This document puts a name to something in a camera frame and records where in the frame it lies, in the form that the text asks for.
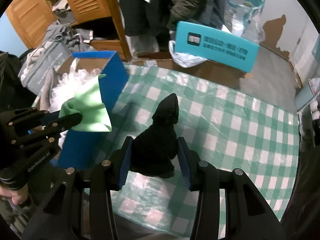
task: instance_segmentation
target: plastic wrap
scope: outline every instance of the plastic wrap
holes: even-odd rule
[[[259,25],[264,0],[227,0],[225,22],[233,35],[260,43],[265,40]]]
[[[203,57],[193,56],[187,53],[175,52],[174,51],[175,44],[176,44],[175,41],[169,41],[169,51],[173,61],[177,63],[179,66],[184,68],[193,67],[207,60],[206,58],[203,58]]]
[[[280,219],[292,193],[298,164],[298,118],[233,89],[158,67],[126,66],[130,78],[110,114],[112,132],[97,145],[96,162],[120,149],[152,124],[159,102],[179,101],[177,136],[216,168],[241,168]],[[135,223],[190,237],[198,192],[188,192],[177,158],[175,176],[149,178],[129,172],[112,192],[113,211]],[[225,197],[220,192],[220,238],[225,231]]]
[[[64,102],[73,98],[76,95],[77,90],[84,85],[86,82],[99,75],[101,70],[96,68],[90,73],[85,69],[76,71],[76,66],[79,59],[74,59],[70,66],[70,73],[64,73],[62,78],[59,80],[58,85],[52,89],[50,98],[50,113],[59,111]],[[68,131],[60,133],[59,146],[62,148],[63,142]]]

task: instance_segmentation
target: metal bolt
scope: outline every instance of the metal bolt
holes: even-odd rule
[[[199,161],[199,165],[201,167],[206,167],[206,166],[208,166],[208,163],[206,161]]]
[[[243,174],[243,170],[241,170],[241,169],[235,169],[235,174],[237,174],[237,175],[242,175],[242,174]]]
[[[102,166],[109,166],[111,164],[111,161],[105,160],[101,164],[102,164]]]
[[[72,174],[72,173],[74,173],[74,172],[75,172],[75,168],[70,167],[70,168],[67,168],[67,169],[66,169],[66,173],[67,173],[68,175],[70,175],[70,174]]]

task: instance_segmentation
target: sleeve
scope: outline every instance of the sleeve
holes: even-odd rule
[[[171,31],[176,30],[178,21],[192,19],[205,6],[206,0],[178,0],[171,9],[168,22],[168,28]]]

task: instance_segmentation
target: white wall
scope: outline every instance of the white wall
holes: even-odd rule
[[[298,44],[295,52],[290,56],[290,61],[295,66],[303,83],[308,78],[311,78],[319,67],[319,63],[312,54],[317,38],[318,31],[308,18],[300,43]]]
[[[284,14],[287,22],[277,47],[292,53],[308,19],[307,13],[297,0],[265,0],[260,25],[262,27],[267,21],[281,18]]]
[[[0,18],[0,50],[17,57],[27,50],[5,13]]]

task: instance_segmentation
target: robotic arm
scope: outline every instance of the robotic arm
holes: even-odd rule
[[[0,182],[19,190],[60,150],[60,132],[81,121],[80,114],[57,118],[57,113],[27,108],[0,114],[0,138],[4,146],[0,160]],[[28,133],[38,125],[44,130]],[[259,190],[241,169],[216,169],[178,139],[178,159],[184,182],[190,191],[199,191],[192,240],[218,239],[220,188],[226,193],[225,240],[284,240],[284,231]],[[24,240],[87,240],[82,233],[84,188],[90,188],[92,240],[118,240],[110,190],[121,190],[131,164],[132,137],[120,150],[92,169],[70,167],[51,188],[24,230]],[[0,217],[3,239],[17,236]]]

